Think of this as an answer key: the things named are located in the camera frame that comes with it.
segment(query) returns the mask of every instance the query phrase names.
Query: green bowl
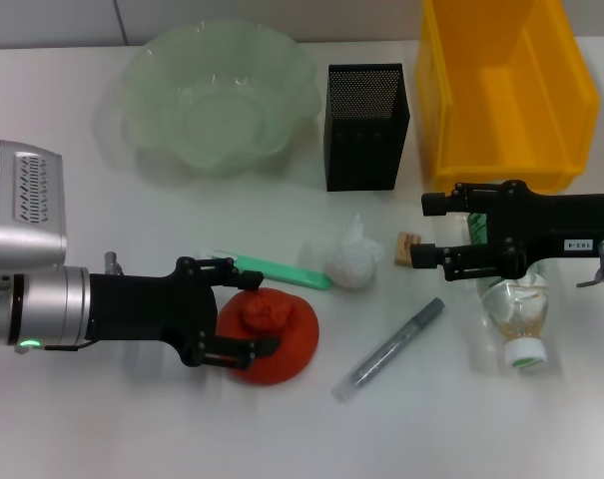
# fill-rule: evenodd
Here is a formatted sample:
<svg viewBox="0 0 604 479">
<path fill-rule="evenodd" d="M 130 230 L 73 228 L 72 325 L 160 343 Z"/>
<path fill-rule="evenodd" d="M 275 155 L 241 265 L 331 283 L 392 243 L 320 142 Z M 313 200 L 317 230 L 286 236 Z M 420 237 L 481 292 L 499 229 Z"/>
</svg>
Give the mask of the green bowl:
<svg viewBox="0 0 604 479">
<path fill-rule="evenodd" d="M 240 20 L 171 30 L 142 47 L 119 100 L 130 141 L 198 170 L 246 167 L 281 152 L 316 117 L 312 58 L 291 38 Z"/>
</svg>

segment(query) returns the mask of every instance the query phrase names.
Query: white bottle cap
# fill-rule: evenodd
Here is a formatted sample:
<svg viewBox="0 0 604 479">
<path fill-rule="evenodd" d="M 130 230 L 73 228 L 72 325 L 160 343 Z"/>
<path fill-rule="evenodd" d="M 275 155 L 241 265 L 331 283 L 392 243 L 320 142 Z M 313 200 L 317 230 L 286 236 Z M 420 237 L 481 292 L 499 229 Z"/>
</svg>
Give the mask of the white bottle cap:
<svg viewBox="0 0 604 479">
<path fill-rule="evenodd" d="M 505 343 L 505 361 L 520 369 L 547 360 L 543 341 L 536 337 L 519 337 Z"/>
</svg>

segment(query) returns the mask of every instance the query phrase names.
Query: small cork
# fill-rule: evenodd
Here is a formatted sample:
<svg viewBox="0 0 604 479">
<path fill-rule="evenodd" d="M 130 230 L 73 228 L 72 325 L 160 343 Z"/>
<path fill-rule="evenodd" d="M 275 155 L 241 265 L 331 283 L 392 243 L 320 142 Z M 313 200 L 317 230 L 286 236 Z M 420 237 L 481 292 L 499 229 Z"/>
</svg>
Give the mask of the small cork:
<svg viewBox="0 0 604 479">
<path fill-rule="evenodd" d="M 420 235 L 412 233 L 399 233 L 397 237 L 397 248 L 394 252 L 394 263 L 399 266 L 412 267 L 412 257 L 410 256 L 410 245 L 421 243 Z"/>
</svg>

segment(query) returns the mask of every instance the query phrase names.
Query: cooling vent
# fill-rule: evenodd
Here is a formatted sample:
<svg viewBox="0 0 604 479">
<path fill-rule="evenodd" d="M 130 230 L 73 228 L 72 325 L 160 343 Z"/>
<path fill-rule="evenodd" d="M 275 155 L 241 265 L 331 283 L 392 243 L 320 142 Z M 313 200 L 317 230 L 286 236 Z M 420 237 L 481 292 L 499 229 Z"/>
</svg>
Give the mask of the cooling vent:
<svg viewBox="0 0 604 479">
<path fill-rule="evenodd" d="M 49 220 L 46 160 L 39 156 L 16 157 L 16 220 L 40 225 Z"/>
</svg>

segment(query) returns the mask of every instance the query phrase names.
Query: table surface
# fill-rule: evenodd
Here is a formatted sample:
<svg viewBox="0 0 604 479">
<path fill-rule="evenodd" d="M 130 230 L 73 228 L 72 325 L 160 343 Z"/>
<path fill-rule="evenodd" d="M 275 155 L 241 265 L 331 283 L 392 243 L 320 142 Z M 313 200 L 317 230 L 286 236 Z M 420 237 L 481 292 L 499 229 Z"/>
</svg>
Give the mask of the table surface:
<svg viewBox="0 0 604 479">
<path fill-rule="evenodd" d="M 569 191 L 598 193 L 604 38 L 579 43 L 602 107 L 588 171 Z M 320 322 L 310 366 L 274 387 L 189 369 L 160 343 L 26 356 L 0 346 L 0 477 L 604 478 L 604 285 L 574 288 L 596 261 L 549 263 L 549 362 L 504 368 L 471 283 L 392 265 L 399 231 L 461 241 L 459 218 L 421 214 L 417 43 L 304 47 L 323 97 L 328 64 L 403 62 L 413 121 L 394 192 L 324 190 L 322 116 L 276 169 L 212 180 L 141 158 L 114 102 L 135 48 L 0 51 L 0 138 L 64 157 L 67 264 L 101 272 L 112 249 L 126 273 L 162 275 L 215 247 L 318 267 L 357 213 L 387 251 L 362 292 L 272 284 L 303 296 Z M 233 293 L 217 290 L 219 303 Z M 343 375 L 436 295 L 446 313 L 351 403 L 336 403 Z"/>
</svg>

